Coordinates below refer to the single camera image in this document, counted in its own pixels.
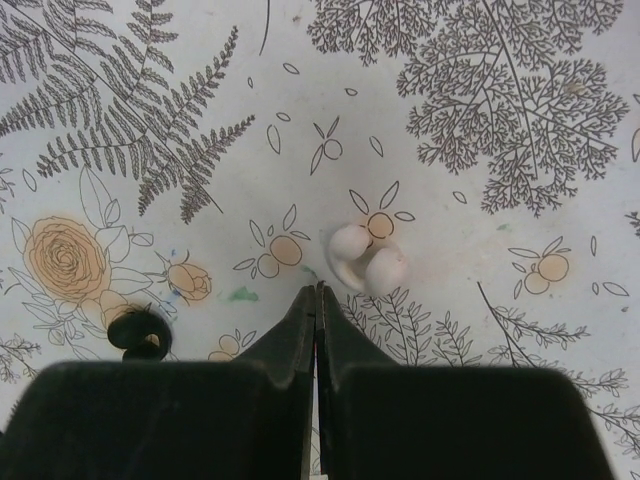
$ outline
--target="table surface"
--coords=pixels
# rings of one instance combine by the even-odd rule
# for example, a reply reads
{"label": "table surface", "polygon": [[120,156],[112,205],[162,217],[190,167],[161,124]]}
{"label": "table surface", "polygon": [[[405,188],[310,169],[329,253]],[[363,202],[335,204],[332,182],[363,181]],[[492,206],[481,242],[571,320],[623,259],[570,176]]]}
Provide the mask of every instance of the table surface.
{"label": "table surface", "polygon": [[[120,358],[105,330],[129,309],[170,319],[169,360],[228,360],[321,279],[400,363],[561,370],[640,478],[638,18],[0,2],[0,424],[47,365]],[[399,290],[340,285],[348,222],[402,248]]]}

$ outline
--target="feathery plant drawing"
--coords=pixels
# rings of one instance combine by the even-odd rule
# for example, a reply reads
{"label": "feathery plant drawing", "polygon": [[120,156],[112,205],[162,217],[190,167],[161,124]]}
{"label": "feathery plant drawing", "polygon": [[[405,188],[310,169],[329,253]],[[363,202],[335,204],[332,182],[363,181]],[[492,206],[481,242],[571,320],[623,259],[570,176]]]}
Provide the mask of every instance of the feathery plant drawing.
{"label": "feathery plant drawing", "polygon": [[[130,33],[119,36],[106,23],[113,9],[105,0],[0,4],[0,81],[37,80],[0,118],[0,138],[18,130],[66,127],[40,155],[41,176],[85,164],[131,174],[140,182],[141,215],[161,193],[180,188],[181,218],[189,223],[207,205],[222,211],[205,189],[208,178],[254,116],[196,137],[198,117],[225,78],[238,30],[232,28],[211,65],[174,88],[168,80],[173,64],[163,44],[178,34],[169,30],[173,14],[162,10],[164,1],[136,0]],[[40,16],[44,22],[36,20]],[[96,42],[100,37],[111,41],[111,51]],[[99,59],[100,70],[84,60],[87,53]]]}
{"label": "feathery plant drawing", "polygon": [[365,66],[380,50],[408,55],[397,89],[423,98],[407,125],[424,140],[419,160],[457,175],[487,157],[482,209],[524,205],[538,217],[577,194],[578,176],[601,179],[616,158],[609,138],[627,104],[607,90],[602,64],[561,57],[576,54],[585,33],[608,30],[622,4],[316,0],[308,33],[323,52],[359,50]]}

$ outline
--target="black object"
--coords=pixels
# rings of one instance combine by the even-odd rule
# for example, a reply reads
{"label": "black object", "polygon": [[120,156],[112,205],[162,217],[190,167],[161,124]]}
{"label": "black object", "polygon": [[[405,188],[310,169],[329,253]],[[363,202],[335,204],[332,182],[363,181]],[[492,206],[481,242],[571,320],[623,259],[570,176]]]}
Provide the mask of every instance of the black object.
{"label": "black object", "polygon": [[109,343],[125,350],[122,360],[162,360],[171,349],[171,330],[146,310],[126,313],[107,328]]}
{"label": "black object", "polygon": [[307,478],[314,346],[330,480],[613,479],[568,379],[398,366],[322,284],[229,363],[45,370],[0,439],[0,479]]}

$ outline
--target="floral tablecloth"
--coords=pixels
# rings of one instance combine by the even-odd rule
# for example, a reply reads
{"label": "floral tablecloth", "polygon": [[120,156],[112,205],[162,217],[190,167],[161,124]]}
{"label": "floral tablecloth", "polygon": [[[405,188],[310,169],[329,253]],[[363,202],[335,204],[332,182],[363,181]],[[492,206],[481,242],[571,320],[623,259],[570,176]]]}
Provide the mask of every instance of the floral tablecloth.
{"label": "floral tablecloth", "polygon": [[[638,18],[3,0],[0,420],[47,365],[120,358],[123,312],[170,320],[170,360],[228,360],[323,279],[400,363],[564,372],[640,478]],[[402,248],[405,285],[341,286],[325,248],[346,222]]]}

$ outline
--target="white object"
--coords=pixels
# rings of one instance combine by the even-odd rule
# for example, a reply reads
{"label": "white object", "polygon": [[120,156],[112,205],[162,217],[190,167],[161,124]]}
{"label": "white object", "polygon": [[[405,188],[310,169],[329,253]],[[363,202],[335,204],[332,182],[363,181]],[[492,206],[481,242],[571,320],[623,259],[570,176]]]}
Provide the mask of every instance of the white object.
{"label": "white object", "polygon": [[[329,263],[347,287],[382,297],[404,282],[408,262],[400,248],[391,241],[375,251],[370,259],[365,258],[370,241],[369,232],[364,228],[358,225],[342,227],[329,242]],[[359,275],[358,269],[364,269],[364,275]]]}

